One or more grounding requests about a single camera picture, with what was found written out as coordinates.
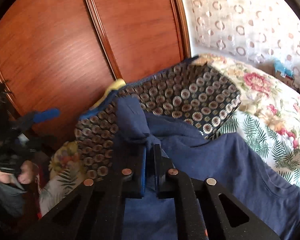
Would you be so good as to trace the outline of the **person's left hand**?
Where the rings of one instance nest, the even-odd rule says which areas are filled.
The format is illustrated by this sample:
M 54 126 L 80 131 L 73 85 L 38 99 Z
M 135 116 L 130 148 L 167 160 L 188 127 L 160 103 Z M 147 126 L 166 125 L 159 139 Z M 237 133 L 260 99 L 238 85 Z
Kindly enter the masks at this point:
M 30 184 L 35 180 L 38 172 L 38 166 L 27 160 L 23 162 L 21 166 L 21 174 L 19 175 L 13 175 L 0 171 L 0 182 L 4 184 L 16 184 L 16 181 L 18 181 L 20 184 Z

